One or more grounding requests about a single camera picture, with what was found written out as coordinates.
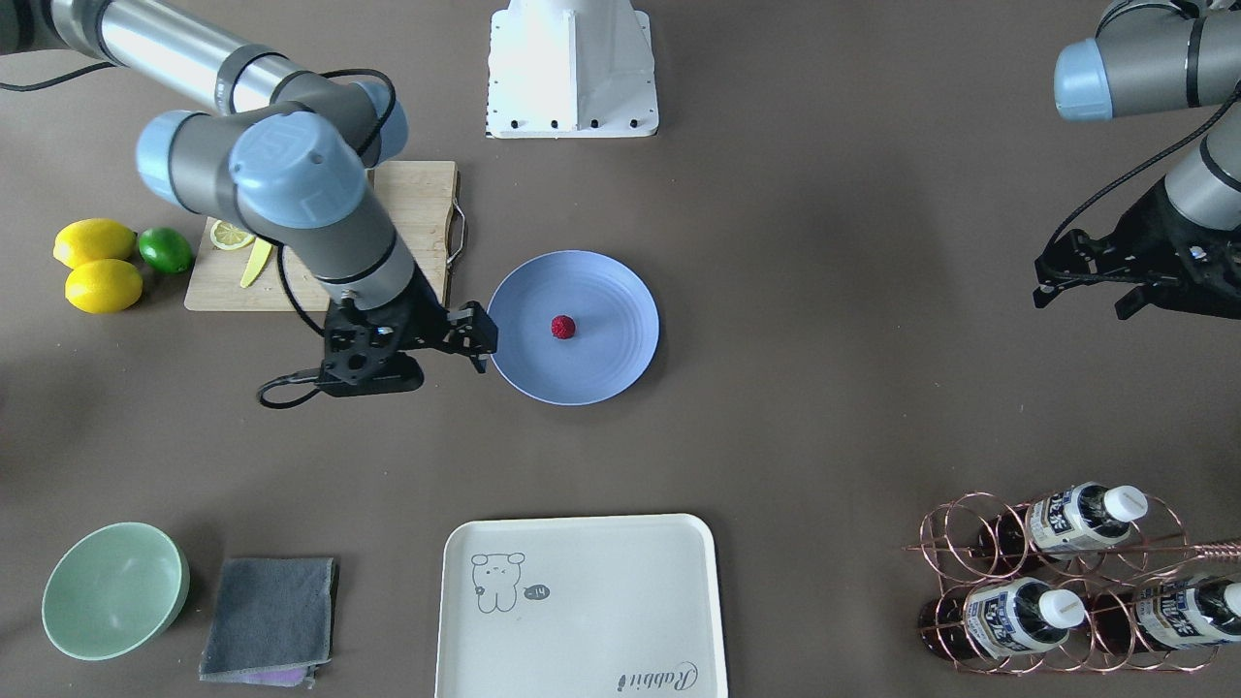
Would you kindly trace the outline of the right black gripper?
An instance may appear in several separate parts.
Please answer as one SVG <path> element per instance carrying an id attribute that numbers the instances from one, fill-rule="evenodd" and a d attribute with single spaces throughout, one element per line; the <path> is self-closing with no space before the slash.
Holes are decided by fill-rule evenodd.
<path id="1" fill-rule="evenodd" d="M 374 349 L 434 349 L 467 356 L 478 374 L 496 351 L 496 323 L 478 301 L 447 312 L 421 267 L 393 301 L 374 309 Z"/>

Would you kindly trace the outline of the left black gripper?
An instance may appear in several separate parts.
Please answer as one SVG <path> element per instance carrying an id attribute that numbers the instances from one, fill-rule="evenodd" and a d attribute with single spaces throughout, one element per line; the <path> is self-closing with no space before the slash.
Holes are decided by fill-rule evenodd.
<path id="1" fill-rule="evenodd" d="M 1134 278 L 1136 288 L 1114 304 L 1121 320 L 1144 306 L 1240 318 L 1239 229 L 1227 233 L 1193 222 L 1172 204 L 1164 181 L 1136 200 L 1107 238 L 1077 227 L 1055 233 L 1035 260 L 1036 308 L 1064 291 L 1107 281 L 1098 270 L 1104 256 L 1112 270 L 1126 267 Z"/>

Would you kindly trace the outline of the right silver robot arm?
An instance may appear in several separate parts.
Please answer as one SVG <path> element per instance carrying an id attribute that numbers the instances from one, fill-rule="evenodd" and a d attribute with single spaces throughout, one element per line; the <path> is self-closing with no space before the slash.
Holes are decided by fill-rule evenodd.
<path id="1" fill-rule="evenodd" d="M 151 193 L 297 253 L 329 298 L 320 375 L 416 379 L 416 349 L 483 371 L 496 327 L 450 312 L 400 238 L 369 169 L 407 132 L 388 82 L 344 84 L 164 1 L 5 1 L 2 53 L 71 48 L 205 111 L 156 116 L 137 144 Z"/>

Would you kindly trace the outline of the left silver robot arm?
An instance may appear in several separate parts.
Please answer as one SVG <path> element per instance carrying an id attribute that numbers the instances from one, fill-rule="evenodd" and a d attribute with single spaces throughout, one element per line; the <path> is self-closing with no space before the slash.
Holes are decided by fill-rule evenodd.
<path id="1" fill-rule="evenodd" d="M 1144 306 L 1240 314 L 1240 12 L 1236 1 L 1113 1 L 1095 36 L 1059 56 L 1054 97 L 1069 122 L 1211 106 L 1162 152 L 1185 156 L 1114 225 L 1090 238 L 1064 221 L 1035 260 L 1035 306 L 1064 291 L 1126 283 L 1119 319 Z"/>

